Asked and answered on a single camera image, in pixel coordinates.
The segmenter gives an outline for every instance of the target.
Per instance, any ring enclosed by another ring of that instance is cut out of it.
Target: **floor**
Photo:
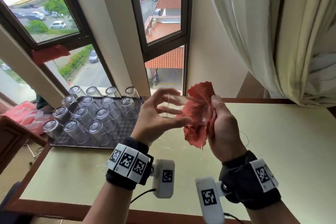
[[[36,150],[40,148],[36,143],[29,144],[31,150],[36,154]],[[29,163],[34,162],[32,154],[28,150],[27,146],[23,146],[19,152],[12,159],[10,164],[0,175],[0,201],[6,196],[9,189],[16,182],[22,181],[27,172],[29,171]],[[60,224],[60,219],[50,219],[50,218],[36,218],[31,224]],[[77,224],[81,223],[78,221],[64,220],[62,224]]]

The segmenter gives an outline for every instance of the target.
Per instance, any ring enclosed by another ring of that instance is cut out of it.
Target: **clear glass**
[[[99,109],[98,104],[94,101],[92,97],[86,96],[83,97],[80,101],[79,104],[82,107],[86,107],[87,110],[94,116],[95,112]]]
[[[36,43],[79,32],[64,0],[2,0],[2,2]]]
[[[8,65],[0,60],[0,92],[6,97],[20,104],[24,101],[36,99],[35,91],[15,73]]]
[[[107,95],[108,97],[117,97],[117,98],[121,98],[121,95],[120,95],[118,89],[117,89],[116,87],[113,87],[113,86],[108,87],[108,88],[106,89],[105,93],[106,93],[106,95]]]
[[[130,87],[126,88],[125,89],[125,94],[126,94],[126,96],[135,99],[134,105],[135,105],[136,108],[141,106],[141,100],[140,100],[139,94],[137,92],[137,89],[135,87],[130,86]]]
[[[133,120],[139,116],[139,110],[135,107],[134,101],[131,97],[124,97],[121,100],[121,105],[124,115],[129,120]]]
[[[77,103],[77,100],[73,96],[66,96],[62,99],[62,105],[66,108],[69,108],[72,103]]]
[[[64,132],[69,134],[77,144],[86,143],[90,139],[90,133],[77,120],[70,120],[64,125]]]
[[[73,116],[85,128],[89,128],[90,124],[95,120],[94,116],[85,107],[79,107],[73,112]]]
[[[86,94],[91,97],[102,97],[103,95],[100,93],[97,87],[91,86],[86,89]]]
[[[66,89],[79,85],[85,91],[87,87],[96,86],[102,93],[112,86],[92,44],[45,64]]]
[[[96,119],[100,120],[107,131],[112,131],[118,125],[117,121],[109,114],[106,108],[99,108],[96,112]]]
[[[165,118],[173,118],[176,115],[189,116],[193,125],[206,125],[213,116],[212,109],[204,100],[171,94],[164,96],[164,103],[158,110],[162,111],[161,116]]]
[[[54,109],[52,112],[52,115],[61,123],[64,125],[69,120],[73,118],[73,113],[68,110],[65,106],[60,106]]]
[[[101,100],[101,106],[106,108],[114,119],[121,115],[121,110],[119,109],[116,101],[111,97],[104,97]]]
[[[72,95],[75,99],[79,97],[84,97],[87,96],[87,94],[82,90],[80,86],[72,86],[69,89],[69,94]]]
[[[65,143],[70,139],[70,136],[64,133],[63,125],[57,120],[48,120],[42,130],[58,143]]]
[[[184,46],[145,62],[150,93],[158,88],[183,90]]]
[[[140,0],[140,6],[148,43],[181,30],[181,0]]]
[[[94,121],[89,127],[89,132],[97,140],[99,145],[104,146],[112,141],[113,135],[103,126],[101,121]]]

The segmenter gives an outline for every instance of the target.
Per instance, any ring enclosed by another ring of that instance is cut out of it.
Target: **black tray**
[[[94,97],[94,100],[98,105],[100,106],[100,101],[102,100],[102,97]],[[120,106],[120,100],[121,98],[115,98],[113,99],[116,101],[117,105]],[[138,104],[141,104],[144,102],[143,98],[140,98],[140,100],[134,99],[134,103],[137,106]],[[79,106],[78,103],[73,103],[70,107],[69,110],[71,112],[75,111]],[[98,142],[91,136],[90,139],[83,144],[77,144],[72,138],[70,138],[68,141],[65,143],[58,143],[55,140],[53,140],[50,136],[48,136],[48,144],[51,146],[61,146],[61,147],[84,147],[84,148],[102,148],[102,149],[114,149],[118,143],[121,143],[122,140],[125,137],[128,137],[131,135],[134,126],[137,122],[138,118],[129,120],[126,118],[123,112],[121,112],[121,115],[116,119],[118,125],[117,127],[111,131],[111,134],[113,135],[113,139],[110,143],[107,145],[101,146],[98,144]]]

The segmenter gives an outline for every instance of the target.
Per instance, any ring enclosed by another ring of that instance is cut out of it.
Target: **roof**
[[[178,47],[155,59],[145,62],[146,68],[183,68],[184,47]]]
[[[179,30],[181,30],[181,23],[157,22],[155,28],[152,28],[151,35],[149,35],[148,30],[146,31],[146,36],[148,36],[147,42],[152,42],[156,39],[159,39]]]
[[[156,8],[177,9],[181,8],[181,0],[159,0]]]

